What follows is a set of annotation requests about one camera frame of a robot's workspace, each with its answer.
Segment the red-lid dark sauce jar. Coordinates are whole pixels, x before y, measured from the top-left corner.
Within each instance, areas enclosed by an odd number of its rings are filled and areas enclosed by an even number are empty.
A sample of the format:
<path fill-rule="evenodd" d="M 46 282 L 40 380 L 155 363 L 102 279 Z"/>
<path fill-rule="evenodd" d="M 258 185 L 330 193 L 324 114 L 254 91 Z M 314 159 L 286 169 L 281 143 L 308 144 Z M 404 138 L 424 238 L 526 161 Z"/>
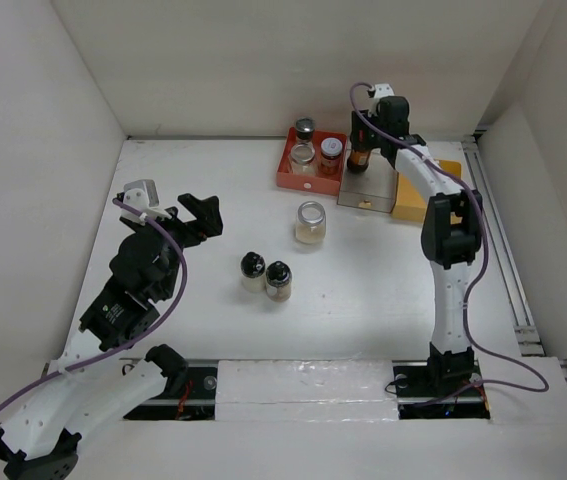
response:
<path fill-rule="evenodd" d="M 370 150 L 357 150 L 352 148 L 348 156 L 346 167 L 353 174 L 362 174 L 369 167 Z"/>

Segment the white-lid small brown jar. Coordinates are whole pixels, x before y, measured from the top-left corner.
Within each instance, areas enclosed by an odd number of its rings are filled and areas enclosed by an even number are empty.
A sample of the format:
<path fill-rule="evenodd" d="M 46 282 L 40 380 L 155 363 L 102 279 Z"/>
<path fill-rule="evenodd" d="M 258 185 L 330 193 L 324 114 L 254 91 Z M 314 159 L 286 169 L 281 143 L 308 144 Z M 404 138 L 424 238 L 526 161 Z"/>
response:
<path fill-rule="evenodd" d="M 334 175 L 338 172 L 343 144 L 336 137 L 327 137 L 320 144 L 319 169 L 324 175 Z"/>

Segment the silver-cap white spice shaker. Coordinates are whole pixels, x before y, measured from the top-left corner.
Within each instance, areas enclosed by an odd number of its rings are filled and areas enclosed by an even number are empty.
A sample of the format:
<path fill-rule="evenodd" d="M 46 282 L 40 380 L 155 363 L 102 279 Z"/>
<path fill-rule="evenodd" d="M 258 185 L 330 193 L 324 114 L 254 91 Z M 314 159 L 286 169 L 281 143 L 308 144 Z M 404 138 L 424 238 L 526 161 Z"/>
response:
<path fill-rule="evenodd" d="M 298 118 L 294 123 L 295 143 L 298 145 L 312 145 L 315 133 L 315 121 L 305 116 Z"/>

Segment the silver-lid clear glass jar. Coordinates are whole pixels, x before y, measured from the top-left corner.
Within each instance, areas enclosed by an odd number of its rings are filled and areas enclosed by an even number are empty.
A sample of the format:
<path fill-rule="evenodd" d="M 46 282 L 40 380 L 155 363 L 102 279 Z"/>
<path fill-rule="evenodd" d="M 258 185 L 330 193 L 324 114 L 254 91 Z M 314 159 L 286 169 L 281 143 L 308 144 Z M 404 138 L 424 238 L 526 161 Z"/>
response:
<path fill-rule="evenodd" d="M 295 143 L 289 153 L 291 171 L 296 175 L 316 174 L 315 149 L 311 143 Z"/>

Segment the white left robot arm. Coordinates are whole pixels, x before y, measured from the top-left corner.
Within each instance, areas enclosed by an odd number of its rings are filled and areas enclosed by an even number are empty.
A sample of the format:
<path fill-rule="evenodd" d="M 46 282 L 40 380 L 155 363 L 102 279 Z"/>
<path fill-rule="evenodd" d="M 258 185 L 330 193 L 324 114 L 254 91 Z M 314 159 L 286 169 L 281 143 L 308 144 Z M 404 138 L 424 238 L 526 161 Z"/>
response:
<path fill-rule="evenodd" d="M 221 235 L 219 199 L 178 198 L 193 216 L 162 209 L 140 189 L 113 202 L 131 229 L 109 263 L 111 276 L 79 320 L 55 370 L 0 404 L 0 460 L 9 479 L 64 479 L 78 462 L 79 445 L 96 426 L 118 420 L 160 394 L 187 388 L 188 363 L 170 346 L 144 358 L 105 392 L 97 390 L 111 362 L 161 326 L 184 294 L 186 248 Z"/>

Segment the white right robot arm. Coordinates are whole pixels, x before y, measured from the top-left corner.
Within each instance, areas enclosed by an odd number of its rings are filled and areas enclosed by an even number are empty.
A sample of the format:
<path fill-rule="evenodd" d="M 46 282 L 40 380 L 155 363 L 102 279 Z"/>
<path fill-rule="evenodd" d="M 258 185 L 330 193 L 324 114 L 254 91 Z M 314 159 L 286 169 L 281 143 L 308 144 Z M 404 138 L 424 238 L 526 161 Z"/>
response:
<path fill-rule="evenodd" d="M 482 246 L 482 200 L 459 177 L 434 160 L 426 142 L 412 135 L 410 107 L 387 84 L 359 82 L 371 100 L 368 109 L 353 108 L 352 150 L 378 149 L 427 203 L 421 248 L 430 263 L 435 289 L 435 323 L 424 373 L 404 384 L 430 399 L 464 387 L 474 370 L 474 350 L 467 335 L 466 294 L 470 267 Z"/>

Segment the clear plastic bin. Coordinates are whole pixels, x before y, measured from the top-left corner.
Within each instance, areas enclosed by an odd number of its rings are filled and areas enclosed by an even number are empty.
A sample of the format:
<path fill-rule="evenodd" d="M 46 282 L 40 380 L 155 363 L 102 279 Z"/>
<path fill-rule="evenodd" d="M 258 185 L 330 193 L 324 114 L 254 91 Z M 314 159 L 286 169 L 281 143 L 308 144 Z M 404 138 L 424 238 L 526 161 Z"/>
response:
<path fill-rule="evenodd" d="M 337 204 L 390 214 L 396 202 L 397 172 L 379 150 L 373 150 L 368 156 L 368 168 L 355 173 L 347 166 L 350 153 L 347 144 Z"/>

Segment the red plastic bin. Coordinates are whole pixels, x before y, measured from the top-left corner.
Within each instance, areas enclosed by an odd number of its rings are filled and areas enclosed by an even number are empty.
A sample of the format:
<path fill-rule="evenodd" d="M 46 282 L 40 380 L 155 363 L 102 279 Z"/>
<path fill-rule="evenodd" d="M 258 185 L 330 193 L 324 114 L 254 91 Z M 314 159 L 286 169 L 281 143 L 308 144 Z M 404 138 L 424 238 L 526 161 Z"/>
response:
<path fill-rule="evenodd" d="M 335 167 L 331 174 L 326 174 L 319 168 L 321 165 L 321 142 L 326 138 L 337 139 L 342 144 L 342 152 L 334 161 Z M 290 161 L 290 151 L 296 143 L 296 132 L 294 127 L 289 128 L 276 171 L 276 185 L 286 189 L 337 196 L 339 194 L 345 165 L 346 135 L 343 133 L 316 130 L 312 142 L 316 151 L 315 158 L 312 161 L 314 172 L 310 172 L 309 174 L 296 173 Z"/>

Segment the black-cap white spice bottle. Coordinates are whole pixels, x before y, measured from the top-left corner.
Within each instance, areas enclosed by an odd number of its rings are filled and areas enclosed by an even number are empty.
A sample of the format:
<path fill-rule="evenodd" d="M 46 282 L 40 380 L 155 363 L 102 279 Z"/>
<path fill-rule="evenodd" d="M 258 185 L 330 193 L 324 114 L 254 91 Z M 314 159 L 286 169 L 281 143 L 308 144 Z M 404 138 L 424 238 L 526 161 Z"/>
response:
<path fill-rule="evenodd" d="M 243 287 L 252 293 L 265 289 L 266 262 L 262 255 L 256 252 L 247 252 L 240 262 Z"/>

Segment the yellow plastic bin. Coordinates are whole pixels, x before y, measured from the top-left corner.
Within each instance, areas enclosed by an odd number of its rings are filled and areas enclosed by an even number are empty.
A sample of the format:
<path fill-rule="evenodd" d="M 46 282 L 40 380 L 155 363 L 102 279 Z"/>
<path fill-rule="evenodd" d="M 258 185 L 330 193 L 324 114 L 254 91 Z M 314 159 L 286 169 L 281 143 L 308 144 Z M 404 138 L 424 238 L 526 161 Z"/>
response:
<path fill-rule="evenodd" d="M 431 197 L 437 194 L 455 195 L 462 187 L 454 181 L 448 171 L 434 163 L 412 155 L 400 156 L 396 160 L 398 182 L 396 200 L 392 210 L 395 220 L 422 224 Z"/>

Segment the black-cap brown spice bottle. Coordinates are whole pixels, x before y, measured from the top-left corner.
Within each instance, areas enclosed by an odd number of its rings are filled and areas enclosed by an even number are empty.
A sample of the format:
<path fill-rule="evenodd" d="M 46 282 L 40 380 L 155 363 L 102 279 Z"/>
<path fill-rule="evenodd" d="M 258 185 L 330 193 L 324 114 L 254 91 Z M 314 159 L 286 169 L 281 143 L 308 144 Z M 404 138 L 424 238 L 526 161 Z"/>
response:
<path fill-rule="evenodd" d="M 277 302 L 288 300 L 292 293 L 292 272 L 283 261 L 271 263 L 265 271 L 266 294 Z"/>

